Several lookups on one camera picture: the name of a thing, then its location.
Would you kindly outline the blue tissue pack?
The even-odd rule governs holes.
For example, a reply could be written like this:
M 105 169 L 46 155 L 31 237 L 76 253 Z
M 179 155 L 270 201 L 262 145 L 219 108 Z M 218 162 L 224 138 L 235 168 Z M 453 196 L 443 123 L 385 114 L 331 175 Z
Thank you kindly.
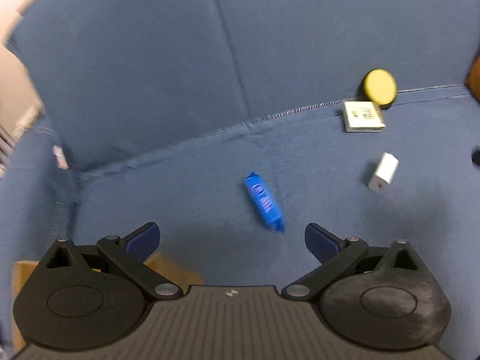
M 271 230 L 283 232 L 285 226 L 281 208 L 260 175 L 252 172 L 246 177 L 244 184 L 264 225 Z

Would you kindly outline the white USB charger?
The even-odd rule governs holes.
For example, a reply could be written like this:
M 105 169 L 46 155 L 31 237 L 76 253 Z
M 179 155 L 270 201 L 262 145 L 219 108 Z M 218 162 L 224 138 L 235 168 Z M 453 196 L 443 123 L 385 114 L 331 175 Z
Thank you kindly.
M 368 188 L 375 193 L 381 193 L 391 185 L 400 161 L 390 153 L 384 153 L 368 182 Z

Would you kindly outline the yellow round sponge puff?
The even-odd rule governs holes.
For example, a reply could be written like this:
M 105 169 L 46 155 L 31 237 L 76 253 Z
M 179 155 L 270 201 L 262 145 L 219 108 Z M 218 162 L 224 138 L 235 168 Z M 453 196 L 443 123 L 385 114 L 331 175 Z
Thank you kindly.
M 375 68 L 363 79 L 363 92 L 366 98 L 386 110 L 397 98 L 398 88 L 393 75 L 383 68 Z

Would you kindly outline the small white gold box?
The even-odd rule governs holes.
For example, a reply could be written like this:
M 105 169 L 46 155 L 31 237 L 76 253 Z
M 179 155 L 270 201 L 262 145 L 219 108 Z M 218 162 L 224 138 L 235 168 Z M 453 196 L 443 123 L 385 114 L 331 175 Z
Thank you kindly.
M 382 110 L 374 102 L 344 102 L 343 119 L 348 133 L 377 132 L 386 127 Z

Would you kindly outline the open cardboard box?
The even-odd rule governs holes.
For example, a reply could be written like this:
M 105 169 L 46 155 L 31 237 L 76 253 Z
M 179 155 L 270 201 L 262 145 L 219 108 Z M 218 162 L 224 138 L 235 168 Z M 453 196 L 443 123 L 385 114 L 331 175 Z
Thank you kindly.
M 15 302 L 20 290 L 24 287 L 37 264 L 38 261 L 35 260 L 20 260 L 13 264 L 11 270 L 12 302 Z M 184 291 L 186 291 L 190 285 L 204 284 L 204 280 L 199 273 L 182 267 L 171 258 L 160 253 L 154 253 L 152 257 L 146 260 L 145 265 L 180 286 Z M 13 354 L 17 354 L 24 348 L 25 341 L 20 334 L 15 319 L 11 318 L 11 321 Z

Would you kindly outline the orange cushion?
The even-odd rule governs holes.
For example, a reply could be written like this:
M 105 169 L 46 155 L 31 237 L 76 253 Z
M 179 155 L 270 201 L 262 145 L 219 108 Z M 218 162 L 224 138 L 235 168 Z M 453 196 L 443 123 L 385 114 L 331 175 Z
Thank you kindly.
M 478 54 L 471 64 L 468 75 L 465 79 L 465 85 L 471 94 L 480 102 L 480 54 Z

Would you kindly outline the white sofa label tag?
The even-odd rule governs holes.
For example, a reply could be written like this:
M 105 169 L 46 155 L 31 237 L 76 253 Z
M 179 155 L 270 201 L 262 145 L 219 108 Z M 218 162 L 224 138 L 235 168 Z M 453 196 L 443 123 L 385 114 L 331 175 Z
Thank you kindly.
M 52 147 L 52 153 L 55 155 L 55 160 L 59 169 L 68 170 L 69 165 L 64 155 L 63 148 L 57 145 Z

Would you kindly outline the blue fabric sofa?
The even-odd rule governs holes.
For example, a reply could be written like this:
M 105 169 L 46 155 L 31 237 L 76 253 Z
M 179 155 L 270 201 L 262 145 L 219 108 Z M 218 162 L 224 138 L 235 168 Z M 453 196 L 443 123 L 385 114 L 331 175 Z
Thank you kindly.
M 479 102 L 464 85 L 479 0 L 35 0 L 1 44 L 45 109 L 1 179 L 7 353 L 15 261 L 154 221 L 169 258 L 220 286 L 314 269 L 310 222 L 409 240 L 451 303 L 442 350 L 479 355 Z M 348 133 L 343 103 L 371 102 L 375 68 L 398 88 L 386 127 Z M 375 193 L 384 153 L 400 163 Z M 253 205 L 252 172 L 283 232 Z

